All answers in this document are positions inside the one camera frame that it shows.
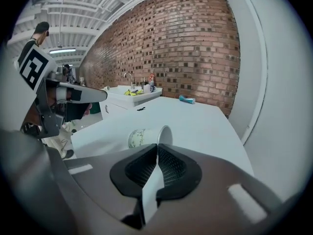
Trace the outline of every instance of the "blue object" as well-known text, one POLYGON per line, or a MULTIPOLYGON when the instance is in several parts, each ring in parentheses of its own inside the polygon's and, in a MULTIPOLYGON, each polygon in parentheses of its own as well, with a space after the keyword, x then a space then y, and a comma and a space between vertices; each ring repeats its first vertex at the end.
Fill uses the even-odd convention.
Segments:
POLYGON ((182 95, 179 96, 179 100, 190 104, 194 104, 196 101, 194 98, 185 98, 182 95))

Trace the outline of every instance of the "tabletop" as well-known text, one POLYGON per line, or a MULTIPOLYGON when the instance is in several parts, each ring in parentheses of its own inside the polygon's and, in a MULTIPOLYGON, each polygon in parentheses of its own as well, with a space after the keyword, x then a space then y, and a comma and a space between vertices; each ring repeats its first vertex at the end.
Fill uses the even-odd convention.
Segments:
POLYGON ((173 145, 225 159, 250 175, 250 160, 235 130, 222 111, 212 105, 189 104, 158 97, 93 124, 72 135, 78 158, 128 149, 127 140, 135 129, 168 125, 173 145))

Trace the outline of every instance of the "ceiling light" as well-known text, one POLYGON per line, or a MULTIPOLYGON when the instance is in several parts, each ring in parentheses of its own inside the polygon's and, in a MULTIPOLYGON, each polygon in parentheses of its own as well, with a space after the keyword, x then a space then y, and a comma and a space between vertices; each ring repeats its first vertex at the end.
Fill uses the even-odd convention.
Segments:
POLYGON ((50 54, 56 54, 56 53, 62 53, 62 52, 74 52, 76 49, 57 49, 57 50, 51 50, 50 54))

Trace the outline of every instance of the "faucet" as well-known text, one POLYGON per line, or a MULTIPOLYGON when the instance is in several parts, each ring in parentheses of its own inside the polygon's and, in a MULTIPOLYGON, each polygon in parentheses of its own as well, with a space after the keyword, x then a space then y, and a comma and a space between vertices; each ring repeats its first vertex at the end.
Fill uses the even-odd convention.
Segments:
POLYGON ((126 77, 126 75, 129 74, 131 76, 131 89, 135 89, 135 84, 133 84, 133 75, 130 74, 129 72, 126 72, 123 77, 126 77))

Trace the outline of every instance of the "red brick wall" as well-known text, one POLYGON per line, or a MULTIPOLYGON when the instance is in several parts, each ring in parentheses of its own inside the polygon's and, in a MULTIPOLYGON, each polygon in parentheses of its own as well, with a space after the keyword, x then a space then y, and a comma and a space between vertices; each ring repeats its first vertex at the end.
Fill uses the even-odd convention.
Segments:
POLYGON ((146 0, 108 28, 81 65, 89 87, 130 85, 156 74, 180 94, 229 115, 239 79, 239 37, 226 0, 146 0))

